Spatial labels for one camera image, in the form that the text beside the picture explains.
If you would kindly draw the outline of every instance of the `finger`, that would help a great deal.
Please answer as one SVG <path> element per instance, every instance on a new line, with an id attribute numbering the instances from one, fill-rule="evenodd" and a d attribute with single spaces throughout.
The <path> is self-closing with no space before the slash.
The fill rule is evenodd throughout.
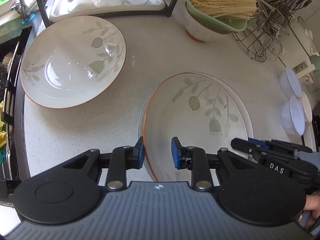
<path id="1" fill-rule="evenodd" d="M 304 210 L 320 210 L 320 195 L 306 195 Z"/>
<path id="2" fill-rule="evenodd" d="M 315 220 L 313 218 L 309 218 L 306 228 L 311 227 L 314 223 L 315 223 Z"/>
<path id="3" fill-rule="evenodd" d="M 315 220 L 318 219 L 319 215 L 320 215 L 320 211 L 318 210 L 315 210 L 312 212 L 312 218 Z"/>

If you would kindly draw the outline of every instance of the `wire rack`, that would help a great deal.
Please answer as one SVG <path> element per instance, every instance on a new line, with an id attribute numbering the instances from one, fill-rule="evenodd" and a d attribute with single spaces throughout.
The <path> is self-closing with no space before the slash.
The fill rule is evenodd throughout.
<path id="1" fill-rule="evenodd" d="M 258 62 L 265 62 L 267 60 L 267 49 L 268 47 L 263 46 L 266 39 L 270 39 L 273 35 L 272 25 L 274 23 L 284 24 L 284 16 L 275 7 L 270 9 L 266 20 L 263 22 L 262 26 L 255 22 L 254 19 L 251 20 L 254 27 L 247 27 L 244 31 L 235 33 L 232 35 L 240 47 L 251 57 Z"/>

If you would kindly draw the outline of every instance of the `sink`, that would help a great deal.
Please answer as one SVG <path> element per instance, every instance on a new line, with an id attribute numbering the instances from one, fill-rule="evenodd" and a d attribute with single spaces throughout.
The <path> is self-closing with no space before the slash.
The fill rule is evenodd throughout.
<path id="1" fill-rule="evenodd" d="M 9 70 L 9 81 L 5 89 L 6 109 L 1 119 L 9 124 L 13 133 L 7 137 L 7 153 L 0 165 L 0 205 L 13 206 L 12 193 L 17 185 L 30 177 L 24 139 L 24 98 L 25 94 L 19 78 L 23 53 L 36 37 L 42 21 L 40 12 L 28 24 L 17 18 L 0 26 L 0 62 L 12 51 L 13 58 Z"/>

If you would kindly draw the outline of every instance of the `countertop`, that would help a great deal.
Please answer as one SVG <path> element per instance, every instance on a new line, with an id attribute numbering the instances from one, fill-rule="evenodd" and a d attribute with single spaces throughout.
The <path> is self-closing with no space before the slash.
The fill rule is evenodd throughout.
<path id="1" fill-rule="evenodd" d="M 151 91 L 166 78 L 181 72 L 211 74 L 227 83 L 242 99 L 252 120 L 256 139 L 297 142 L 284 132 L 280 108 L 287 100 L 278 76 L 280 61 L 251 60 L 231 35 L 216 42 L 191 40 L 183 26 L 178 3 L 170 18 L 134 16 L 108 19 L 122 32 L 127 56 L 112 85 L 90 102 L 65 110 L 45 109 L 25 98 L 25 140 L 31 176 L 90 148 L 102 153 L 121 145 L 134 145 L 142 107 Z M 319 100 L 309 95 L 312 107 Z M 128 182 L 151 181 L 145 167 L 127 171 Z M 19 220 L 14 209 L 0 206 L 0 234 Z"/>

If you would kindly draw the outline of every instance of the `metal rack frame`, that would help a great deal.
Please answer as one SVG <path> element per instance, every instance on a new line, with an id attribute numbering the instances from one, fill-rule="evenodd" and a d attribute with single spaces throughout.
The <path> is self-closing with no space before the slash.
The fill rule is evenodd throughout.
<path id="1" fill-rule="evenodd" d="M 52 24 L 48 19 L 47 13 L 45 11 L 45 5 L 47 3 L 47 0 L 36 0 L 36 1 L 38 3 L 39 11 L 43 19 L 44 25 L 47 28 Z M 93 16 L 100 17 L 100 18 L 108 18 L 108 17 L 118 17 L 118 16 L 135 16 L 135 15 L 165 15 L 167 17 L 170 17 L 177 1 L 178 0 L 171 0 L 169 5 L 166 2 L 164 2 L 165 3 L 164 9 L 159 11 L 144 10 L 144 11 L 108 12 L 108 13 L 94 14 Z"/>

